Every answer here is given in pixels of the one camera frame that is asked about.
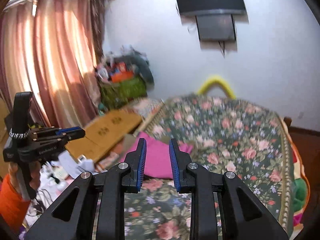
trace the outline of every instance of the green storage bin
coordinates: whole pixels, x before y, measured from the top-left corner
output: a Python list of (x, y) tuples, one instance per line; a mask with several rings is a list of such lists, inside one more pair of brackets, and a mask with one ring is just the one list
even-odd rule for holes
[(109, 110), (119, 109), (135, 98), (147, 96), (145, 82), (140, 77), (119, 83), (100, 83), (101, 101)]

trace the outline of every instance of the person's arm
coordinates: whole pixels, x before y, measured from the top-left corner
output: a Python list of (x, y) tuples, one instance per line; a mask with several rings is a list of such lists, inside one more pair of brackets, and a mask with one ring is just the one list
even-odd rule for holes
[[(30, 201), (24, 201), (20, 194), (19, 184), (16, 178), (17, 164), (10, 163), (9, 174), (4, 177), (0, 191), (0, 214), (8, 226), (17, 233), (27, 213)], [(30, 186), (37, 189), (40, 185), (40, 163), (37, 162), (31, 172), (33, 178)]]

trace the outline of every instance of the yellow arch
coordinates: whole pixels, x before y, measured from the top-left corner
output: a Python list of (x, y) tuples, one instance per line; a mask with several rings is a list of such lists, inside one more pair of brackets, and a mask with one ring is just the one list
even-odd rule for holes
[(236, 99), (236, 95), (234, 94), (233, 90), (229, 86), (228, 82), (218, 75), (214, 75), (208, 78), (207, 81), (204, 82), (204, 84), (198, 90), (197, 95), (203, 95), (207, 93), (208, 90), (215, 85), (218, 85), (224, 91), (224, 93), (228, 98)]

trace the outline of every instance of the floral bedspread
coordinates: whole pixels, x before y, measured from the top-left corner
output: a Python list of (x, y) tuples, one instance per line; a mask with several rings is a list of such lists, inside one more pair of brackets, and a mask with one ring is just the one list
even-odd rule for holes
[[(196, 141), (194, 162), (216, 173), (234, 171), (291, 235), (292, 153), (275, 112), (243, 100), (190, 95), (165, 102), (144, 132)], [(222, 237), (217, 203), (216, 213)], [(190, 215), (191, 194), (178, 194), (172, 180), (145, 180), (139, 194), (125, 195), (126, 239), (187, 240)]]

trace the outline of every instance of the white wall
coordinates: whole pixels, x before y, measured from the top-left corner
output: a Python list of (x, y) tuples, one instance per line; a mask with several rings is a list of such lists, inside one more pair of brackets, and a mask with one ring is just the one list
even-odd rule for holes
[(194, 27), (188, 32), (176, 0), (113, 0), (105, 46), (117, 51), (132, 44), (147, 53), (155, 78), (151, 97), (196, 91), (208, 76), (219, 74), (237, 97), (292, 117), (294, 126), (320, 130), (320, 26), (308, 5), (244, 2), (249, 22), (236, 18), (236, 47), (227, 45), (225, 59), (216, 45), (200, 46)]

